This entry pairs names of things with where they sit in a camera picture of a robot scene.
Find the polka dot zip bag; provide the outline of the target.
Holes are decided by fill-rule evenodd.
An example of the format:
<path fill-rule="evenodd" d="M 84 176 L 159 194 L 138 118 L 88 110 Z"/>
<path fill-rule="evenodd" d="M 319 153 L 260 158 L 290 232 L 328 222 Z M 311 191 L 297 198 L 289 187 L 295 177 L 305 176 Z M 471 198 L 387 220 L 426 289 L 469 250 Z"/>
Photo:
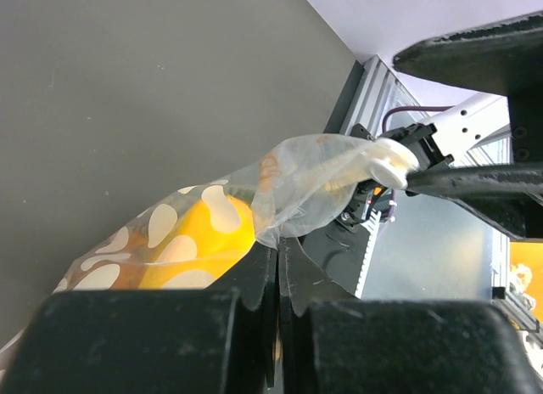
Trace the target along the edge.
<path fill-rule="evenodd" d="M 120 261 L 130 256 L 119 249 L 125 246 L 133 228 L 148 232 L 147 248 L 140 251 L 147 269 L 156 248 L 199 200 L 217 207 L 231 195 L 248 204 L 255 231 L 253 246 L 273 248 L 282 238 L 306 235 L 333 221 L 348 205 L 359 183 L 376 181 L 369 166 L 385 153 L 381 139 L 337 134 L 287 139 L 250 166 L 211 183 L 178 189 L 152 205 L 76 259 L 59 281 L 57 291 L 110 290 L 120 273 Z"/>

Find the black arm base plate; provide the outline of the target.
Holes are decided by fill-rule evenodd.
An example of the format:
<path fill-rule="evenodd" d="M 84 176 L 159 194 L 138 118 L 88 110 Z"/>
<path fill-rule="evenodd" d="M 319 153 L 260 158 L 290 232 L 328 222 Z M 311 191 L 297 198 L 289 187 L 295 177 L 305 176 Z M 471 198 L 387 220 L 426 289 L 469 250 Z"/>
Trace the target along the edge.
<path fill-rule="evenodd" d="M 332 280 L 355 296 L 355 288 L 368 232 L 362 224 L 373 211 L 380 211 L 381 225 L 392 221 L 395 192 L 373 181 L 356 186 L 348 205 L 329 224 L 299 239 L 307 256 Z"/>

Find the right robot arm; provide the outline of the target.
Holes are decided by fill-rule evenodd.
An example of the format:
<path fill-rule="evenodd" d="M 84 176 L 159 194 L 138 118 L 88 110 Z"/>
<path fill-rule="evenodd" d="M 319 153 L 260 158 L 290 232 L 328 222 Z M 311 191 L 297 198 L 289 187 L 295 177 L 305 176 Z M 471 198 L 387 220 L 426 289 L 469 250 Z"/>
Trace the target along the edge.
<path fill-rule="evenodd" d="M 541 12 L 430 37 L 393 65 L 473 96 L 384 134 L 372 178 L 452 201 L 510 239 L 541 240 Z"/>

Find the yellow fake bell pepper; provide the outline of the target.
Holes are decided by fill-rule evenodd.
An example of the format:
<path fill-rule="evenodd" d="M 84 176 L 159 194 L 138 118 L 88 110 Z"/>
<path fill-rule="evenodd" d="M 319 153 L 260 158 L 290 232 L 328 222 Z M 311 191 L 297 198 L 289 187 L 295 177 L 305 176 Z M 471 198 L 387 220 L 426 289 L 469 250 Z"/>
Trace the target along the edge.
<path fill-rule="evenodd" d="M 204 288 L 243 258 L 254 242 L 248 204 L 231 195 L 217 207 L 199 200 L 156 248 L 139 288 Z"/>

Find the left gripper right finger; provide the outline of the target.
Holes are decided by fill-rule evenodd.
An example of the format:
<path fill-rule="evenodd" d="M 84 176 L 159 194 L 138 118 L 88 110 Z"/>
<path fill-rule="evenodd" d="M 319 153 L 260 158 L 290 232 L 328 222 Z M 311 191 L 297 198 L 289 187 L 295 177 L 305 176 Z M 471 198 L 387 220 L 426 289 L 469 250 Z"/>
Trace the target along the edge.
<path fill-rule="evenodd" d="M 297 239 L 278 247 L 287 393 L 539 393 L 516 331 L 479 301 L 362 301 Z"/>

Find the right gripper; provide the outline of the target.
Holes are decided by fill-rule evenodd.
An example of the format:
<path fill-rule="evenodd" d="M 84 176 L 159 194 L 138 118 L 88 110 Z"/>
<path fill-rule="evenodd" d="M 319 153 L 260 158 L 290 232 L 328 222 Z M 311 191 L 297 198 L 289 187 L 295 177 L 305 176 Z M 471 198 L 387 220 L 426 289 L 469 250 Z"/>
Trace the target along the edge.
<path fill-rule="evenodd" d="M 542 240 L 542 13 L 430 37 L 393 58 L 409 76 L 507 99 L 511 165 L 414 172 L 407 190 L 456 203 L 515 241 Z"/>

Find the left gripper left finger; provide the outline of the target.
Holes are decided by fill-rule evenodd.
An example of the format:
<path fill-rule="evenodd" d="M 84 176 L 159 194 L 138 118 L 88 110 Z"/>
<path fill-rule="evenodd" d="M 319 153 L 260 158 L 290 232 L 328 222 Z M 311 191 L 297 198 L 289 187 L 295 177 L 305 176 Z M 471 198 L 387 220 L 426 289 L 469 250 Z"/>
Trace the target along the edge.
<path fill-rule="evenodd" d="M 277 252 L 255 245 L 202 290 L 52 295 L 4 393 L 262 393 L 275 380 Z"/>

